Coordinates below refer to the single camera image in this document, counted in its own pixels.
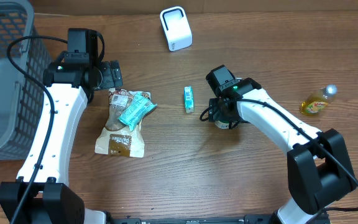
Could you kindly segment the green lid jar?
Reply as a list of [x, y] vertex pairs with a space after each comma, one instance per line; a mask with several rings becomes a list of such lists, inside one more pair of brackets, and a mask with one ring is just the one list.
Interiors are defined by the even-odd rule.
[[214, 123], [219, 129], [229, 129], [229, 123], [227, 122], [215, 121]]

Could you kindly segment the small teal white box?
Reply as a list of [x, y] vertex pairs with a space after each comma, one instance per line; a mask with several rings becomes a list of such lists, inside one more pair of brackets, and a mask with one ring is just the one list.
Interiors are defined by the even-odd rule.
[[193, 98], [193, 89], [191, 86], [184, 87], [184, 105], [186, 113], [193, 113], [195, 104]]

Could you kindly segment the teal snack packet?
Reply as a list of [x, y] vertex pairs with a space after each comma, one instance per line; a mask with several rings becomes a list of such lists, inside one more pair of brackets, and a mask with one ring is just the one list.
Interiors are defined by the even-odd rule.
[[156, 107], [157, 104], [153, 104], [150, 99], [144, 97], [141, 93], [137, 93], [129, 107], [118, 117], [118, 120], [133, 131], [143, 117]]

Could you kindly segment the beige brown snack bag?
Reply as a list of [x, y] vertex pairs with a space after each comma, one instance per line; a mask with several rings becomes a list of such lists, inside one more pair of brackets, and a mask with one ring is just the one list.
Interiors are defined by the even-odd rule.
[[142, 122], [140, 121], [135, 129], [131, 131], [128, 126], [118, 120], [118, 117], [132, 103], [137, 93], [151, 99], [150, 92], [146, 91], [109, 89], [109, 118], [96, 140], [95, 153], [136, 158], [144, 156], [145, 144], [140, 133]]

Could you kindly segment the yellow liquid bottle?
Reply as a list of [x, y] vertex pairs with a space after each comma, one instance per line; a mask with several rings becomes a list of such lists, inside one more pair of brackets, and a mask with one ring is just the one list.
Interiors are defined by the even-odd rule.
[[308, 116], [319, 114], [327, 105], [332, 103], [337, 95], [337, 86], [330, 84], [312, 92], [307, 99], [302, 102], [300, 112]]

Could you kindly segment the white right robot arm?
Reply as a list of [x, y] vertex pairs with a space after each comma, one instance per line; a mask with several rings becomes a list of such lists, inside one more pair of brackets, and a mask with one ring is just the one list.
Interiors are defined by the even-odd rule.
[[328, 207], [356, 189], [343, 136], [322, 132], [273, 101], [251, 78], [236, 78], [224, 65], [206, 81], [215, 97], [208, 121], [224, 129], [250, 123], [273, 141], [287, 158], [291, 199], [272, 215], [246, 215], [246, 223], [329, 223]]

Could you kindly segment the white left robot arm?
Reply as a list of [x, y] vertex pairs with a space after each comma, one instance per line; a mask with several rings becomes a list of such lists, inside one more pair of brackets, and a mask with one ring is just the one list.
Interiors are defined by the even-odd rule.
[[44, 92], [42, 114], [30, 152], [13, 182], [1, 182], [0, 205], [10, 223], [110, 223], [108, 212], [90, 210], [68, 186], [76, 130], [98, 90], [123, 85], [119, 62], [104, 61], [101, 33], [70, 28], [67, 50], [51, 62], [42, 80], [12, 65]]

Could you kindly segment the white barcode scanner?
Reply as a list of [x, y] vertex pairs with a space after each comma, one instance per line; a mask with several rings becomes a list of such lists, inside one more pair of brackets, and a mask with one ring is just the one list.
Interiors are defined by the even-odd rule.
[[169, 51], [184, 49], [193, 43], [190, 24], [186, 12], [181, 6], [164, 9], [160, 13], [160, 22]]

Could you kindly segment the grey plastic mesh basket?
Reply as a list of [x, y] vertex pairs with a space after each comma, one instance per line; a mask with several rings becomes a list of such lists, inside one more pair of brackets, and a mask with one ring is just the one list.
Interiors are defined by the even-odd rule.
[[42, 80], [52, 58], [37, 34], [29, 1], [0, 1], [0, 160], [25, 159], [44, 102], [44, 92], [15, 66]]

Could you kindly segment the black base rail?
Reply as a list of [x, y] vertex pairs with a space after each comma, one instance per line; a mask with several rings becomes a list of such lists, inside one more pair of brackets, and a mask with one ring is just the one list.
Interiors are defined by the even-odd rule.
[[110, 224], [274, 224], [280, 223], [276, 215], [245, 215], [244, 217], [218, 217], [218, 218], [168, 218], [141, 220], [140, 218], [112, 218], [107, 217]]

